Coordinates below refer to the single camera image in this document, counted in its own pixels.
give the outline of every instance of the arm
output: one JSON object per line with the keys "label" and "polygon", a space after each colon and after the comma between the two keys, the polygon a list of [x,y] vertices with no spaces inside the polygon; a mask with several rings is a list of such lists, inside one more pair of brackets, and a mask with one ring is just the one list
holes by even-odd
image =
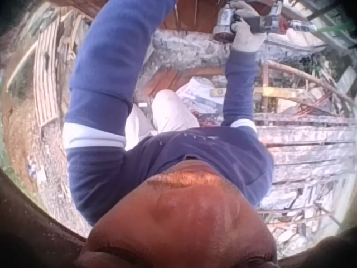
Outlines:
{"label": "arm", "polygon": [[224,122],[231,126],[237,120],[254,122],[254,80],[258,71],[254,52],[232,50],[226,64],[227,91],[223,103]]}
{"label": "arm", "polygon": [[91,224],[139,183],[120,178],[125,123],[151,35],[175,3],[110,0],[80,48],[64,145],[73,200]]}
{"label": "arm", "polygon": [[[243,1],[231,3],[241,17],[256,16],[257,12]],[[248,126],[254,124],[254,80],[258,71],[256,52],[266,39],[265,33],[252,34],[250,26],[242,20],[232,25],[235,39],[226,64],[227,91],[223,103],[224,126]]]}

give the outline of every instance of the rusty metal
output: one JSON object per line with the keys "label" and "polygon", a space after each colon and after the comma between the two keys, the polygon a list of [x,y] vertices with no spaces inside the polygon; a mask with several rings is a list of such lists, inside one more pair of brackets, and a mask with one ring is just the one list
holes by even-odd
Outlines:
{"label": "rusty metal", "polygon": [[327,111],[325,109],[322,109],[320,107],[315,106],[314,104],[304,102],[304,101],[299,100],[297,98],[282,98],[282,99],[286,99],[288,101],[292,101],[292,102],[296,102],[296,103],[299,103],[299,104],[302,104],[302,105],[305,105],[305,106],[309,106],[312,109],[316,109],[316,110],[322,111],[322,112],[327,113],[327,114],[329,114],[331,116],[334,116],[334,117],[337,116],[337,115],[335,115],[335,114],[333,114],[333,113],[331,113],[331,112],[329,112],[329,111]]}
{"label": "rusty metal", "polygon": [[352,106],[355,106],[355,103],[351,98],[349,98],[346,94],[343,94],[343,93],[339,92],[336,88],[334,88],[330,84],[327,84],[325,81],[322,81],[322,80],[320,80],[320,79],[318,79],[318,78],[316,78],[316,77],[314,77],[314,76],[312,76],[310,74],[307,74],[307,73],[305,73],[303,71],[297,70],[297,69],[295,69],[293,67],[290,67],[290,66],[287,66],[287,65],[284,65],[284,64],[276,63],[276,62],[270,61],[270,60],[268,60],[266,63],[272,69],[285,71],[287,73],[291,73],[291,74],[297,75],[299,77],[308,79],[309,81],[314,82],[316,85],[319,85],[319,86],[327,89],[328,91],[336,94],[342,101],[346,101],[346,102],[350,103]]}

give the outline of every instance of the man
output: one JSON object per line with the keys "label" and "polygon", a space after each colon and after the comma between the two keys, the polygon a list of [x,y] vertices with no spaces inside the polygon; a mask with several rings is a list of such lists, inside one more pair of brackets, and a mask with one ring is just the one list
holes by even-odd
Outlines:
{"label": "man", "polygon": [[[73,200],[94,225],[80,263],[275,267],[274,239],[254,210],[273,173],[253,117],[255,52],[265,34],[252,35],[244,21],[233,26],[221,127],[198,128],[164,90],[153,101],[159,134],[124,149],[125,130],[141,136],[132,95],[151,35],[175,4],[110,0],[80,48],[64,126]],[[242,16],[255,13],[243,1],[232,5]]]}

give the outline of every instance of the white work glove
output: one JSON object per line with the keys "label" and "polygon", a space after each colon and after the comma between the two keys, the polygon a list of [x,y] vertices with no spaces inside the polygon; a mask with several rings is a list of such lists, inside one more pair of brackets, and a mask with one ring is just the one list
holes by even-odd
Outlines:
{"label": "white work glove", "polygon": [[[259,16],[258,12],[244,1],[233,1],[230,6],[236,8],[235,13],[242,18]],[[235,31],[232,49],[241,52],[257,52],[267,38],[266,33],[252,34],[250,26],[243,19],[233,24],[232,29]]]}

